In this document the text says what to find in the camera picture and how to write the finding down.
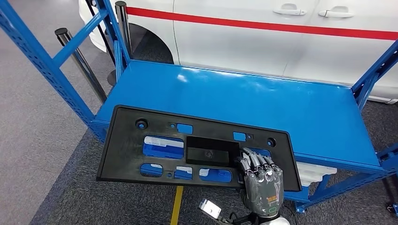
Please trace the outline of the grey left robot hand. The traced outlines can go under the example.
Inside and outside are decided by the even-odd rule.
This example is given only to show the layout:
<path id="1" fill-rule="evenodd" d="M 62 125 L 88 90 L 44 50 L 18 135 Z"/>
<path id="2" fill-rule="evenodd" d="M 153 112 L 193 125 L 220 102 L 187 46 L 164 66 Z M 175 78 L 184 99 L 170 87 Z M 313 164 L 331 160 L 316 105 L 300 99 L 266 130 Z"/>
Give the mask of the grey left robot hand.
<path id="1" fill-rule="evenodd" d="M 261 218 L 279 217 L 283 205 L 283 171 L 270 157 L 241 149 L 242 156 L 236 159 L 240 166 L 245 189 L 241 195 L 246 208 Z"/>

